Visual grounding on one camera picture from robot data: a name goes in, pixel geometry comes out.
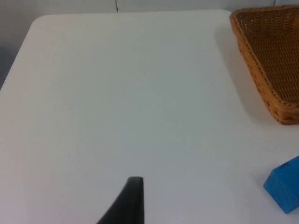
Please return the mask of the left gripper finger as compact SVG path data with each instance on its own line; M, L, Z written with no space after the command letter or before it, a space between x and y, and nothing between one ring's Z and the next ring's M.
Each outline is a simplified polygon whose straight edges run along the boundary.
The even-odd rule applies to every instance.
M110 208L98 221L99 224L144 224L143 178L132 176Z

